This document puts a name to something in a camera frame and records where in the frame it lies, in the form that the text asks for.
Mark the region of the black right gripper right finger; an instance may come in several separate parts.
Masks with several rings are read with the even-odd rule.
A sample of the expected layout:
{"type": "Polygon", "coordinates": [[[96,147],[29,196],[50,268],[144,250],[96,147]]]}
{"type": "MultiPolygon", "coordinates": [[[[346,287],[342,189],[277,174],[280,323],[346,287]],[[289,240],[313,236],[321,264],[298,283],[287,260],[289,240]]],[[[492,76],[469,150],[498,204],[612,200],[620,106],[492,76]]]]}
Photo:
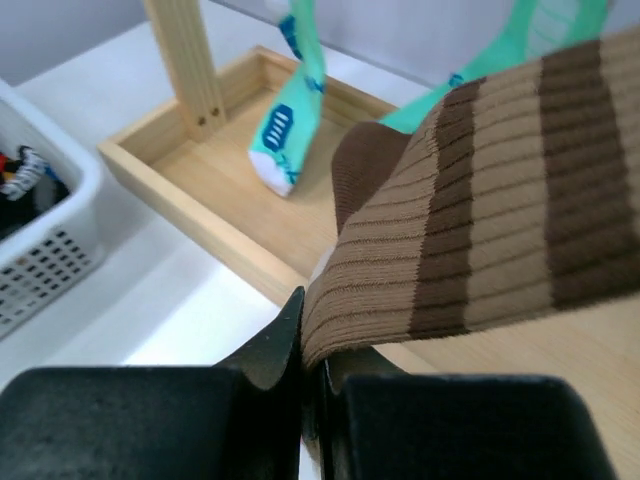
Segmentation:
{"type": "Polygon", "coordinates": [[[373,348],[319,366],[326,479],[613,479],[582,398],[546,375],[409,374],[373,348]]]}

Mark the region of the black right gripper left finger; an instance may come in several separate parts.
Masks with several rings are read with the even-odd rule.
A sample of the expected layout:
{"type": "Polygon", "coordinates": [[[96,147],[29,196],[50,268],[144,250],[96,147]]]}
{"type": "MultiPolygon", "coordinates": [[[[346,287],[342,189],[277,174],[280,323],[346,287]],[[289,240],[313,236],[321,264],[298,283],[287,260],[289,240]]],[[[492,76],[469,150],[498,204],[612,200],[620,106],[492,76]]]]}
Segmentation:
{"type": "Polygon", "coordinates": [[[5,479],[294,479],[301,434],[295,289],[211,366],[43,367],[1,394],[5,479]]]}

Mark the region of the brown striped sock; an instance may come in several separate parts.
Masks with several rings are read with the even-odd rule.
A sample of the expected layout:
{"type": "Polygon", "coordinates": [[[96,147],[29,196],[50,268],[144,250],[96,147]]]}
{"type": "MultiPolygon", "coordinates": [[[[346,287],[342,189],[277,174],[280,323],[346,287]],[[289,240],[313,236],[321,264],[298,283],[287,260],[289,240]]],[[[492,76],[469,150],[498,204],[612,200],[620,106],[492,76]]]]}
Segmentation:
{"type": "Polygon", "coordinates": [[[639,288],[639,30],[450,91],[412,134],[354,127],[302,355],[464,335],[639,288]]]}

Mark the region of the black grey sports sock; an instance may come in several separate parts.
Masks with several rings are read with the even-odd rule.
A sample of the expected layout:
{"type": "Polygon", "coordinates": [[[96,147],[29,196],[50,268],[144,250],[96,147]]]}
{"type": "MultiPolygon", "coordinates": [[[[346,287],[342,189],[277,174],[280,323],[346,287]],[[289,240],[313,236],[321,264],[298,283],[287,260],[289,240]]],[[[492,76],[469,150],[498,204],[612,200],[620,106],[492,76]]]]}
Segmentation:
{"type": "Polygon", "coordinates": [[[15,157],[1,154],[1,239],[44,215],[70,194],[69,188],[33,148],[15,157]]]}

